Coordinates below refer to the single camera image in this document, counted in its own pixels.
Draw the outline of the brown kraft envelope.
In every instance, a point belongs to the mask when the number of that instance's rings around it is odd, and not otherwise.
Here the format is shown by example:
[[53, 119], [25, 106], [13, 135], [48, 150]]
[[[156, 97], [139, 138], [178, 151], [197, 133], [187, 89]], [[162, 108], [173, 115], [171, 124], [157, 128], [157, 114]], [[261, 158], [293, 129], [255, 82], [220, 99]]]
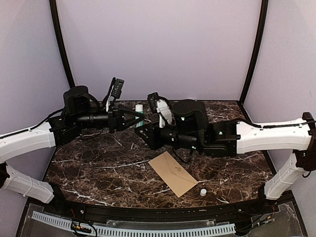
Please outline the brown kraft envelope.
[[178, 198], [198, 184], [197, 180], [169, 152], [164, 152], [150, 160], [149, 165]]

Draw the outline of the white glue bottle cap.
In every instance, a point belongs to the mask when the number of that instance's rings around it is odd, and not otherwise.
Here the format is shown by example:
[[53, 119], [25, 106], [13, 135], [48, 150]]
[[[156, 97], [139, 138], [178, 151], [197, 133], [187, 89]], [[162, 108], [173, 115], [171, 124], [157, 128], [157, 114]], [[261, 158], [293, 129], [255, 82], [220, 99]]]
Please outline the white glue bottle cap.
[[206, 189], [201, 189], [200, 191], [200, 195], [203, 197], [207, 194], [207, 190]]

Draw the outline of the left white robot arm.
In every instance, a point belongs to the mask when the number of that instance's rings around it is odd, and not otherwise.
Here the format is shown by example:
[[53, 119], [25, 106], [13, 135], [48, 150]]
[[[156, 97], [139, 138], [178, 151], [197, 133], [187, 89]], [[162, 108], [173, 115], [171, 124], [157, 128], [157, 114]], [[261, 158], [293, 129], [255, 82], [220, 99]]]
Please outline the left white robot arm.
[[7, 164], [16, 156], [70, 143], [83, 129], [107, 128], [124, 131], [144, 119], [144, 115], [121, 105], [100, 105], [87, 86], [75, 86], [64, 93], [64, 108], [51, 113], [39, 124], [0, 137], [0, 187], [23, 196], [50, 203], [59, 215], [70, 205], [57, 185], [36, 180]]

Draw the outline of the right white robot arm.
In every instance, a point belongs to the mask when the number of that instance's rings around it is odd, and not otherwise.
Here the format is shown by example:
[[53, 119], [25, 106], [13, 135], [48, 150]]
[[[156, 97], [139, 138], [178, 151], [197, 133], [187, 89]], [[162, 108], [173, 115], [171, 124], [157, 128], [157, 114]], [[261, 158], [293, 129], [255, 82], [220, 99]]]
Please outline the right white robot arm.
[[271, 200], [279, 199], [300, 176], [316, 169], [316, 122], [308, 112], [277, 123], [255, 124], [242, 118], [210, 123], [201, 101], [186, 99], [170, 106], [158, 98], [150, 99], [149, 104], [159, 120], [137, 127], [135, 133], [152, 150], [169, 145], [214, 158], [254, 151], [292, 151], [277, 174], [260, 187], [259, 198], [252, 204], [256, 214], [263, 214]]

